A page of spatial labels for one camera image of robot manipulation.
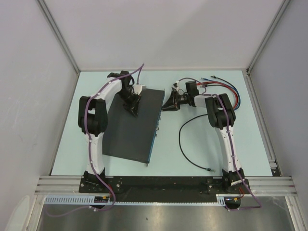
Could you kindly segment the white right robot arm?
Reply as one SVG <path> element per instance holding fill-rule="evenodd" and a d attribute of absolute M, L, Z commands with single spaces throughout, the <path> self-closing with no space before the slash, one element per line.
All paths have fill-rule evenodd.
<path fill-rule="evenodd" d="M 197 85 L 201 82 L 191 80 L 185 83 L 186 91 L 179 93 L 179 82 L 173 84 L 170 97 L 162 106 L 162 111 L 178 111 L 180 106 L 188 104 L 202 107 L 207 111 L 211 127 L 218 135 L 223 157 L 221 186 L 227 193 L 235 192 L 240 184 L 244 184 L 244 170 L 237 157 L 234 144 L 234 122 L 236 115 L 227 94 L 199 93 Z"/>

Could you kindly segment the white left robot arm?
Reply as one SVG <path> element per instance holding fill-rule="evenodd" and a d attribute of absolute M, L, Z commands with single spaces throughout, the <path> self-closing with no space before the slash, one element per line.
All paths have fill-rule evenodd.
<path fill-rule="evenodd" d="M 89 164 L 86 172 L 97 175 L 91 178 L 89 184 L 95 192 L 102 192 L 106 188 L 106 180 L 102 178 L 105 170 L 102 152 L 103 136 L 108 126 L 108 106 L 118 95 L 124 109 L 137 117 L 141 92 L 142 86 L 135 84 L 132 73 L 121 71 L 110 73 L 97 93 L 79 99 L 77 123 L 88 137 Z"/>

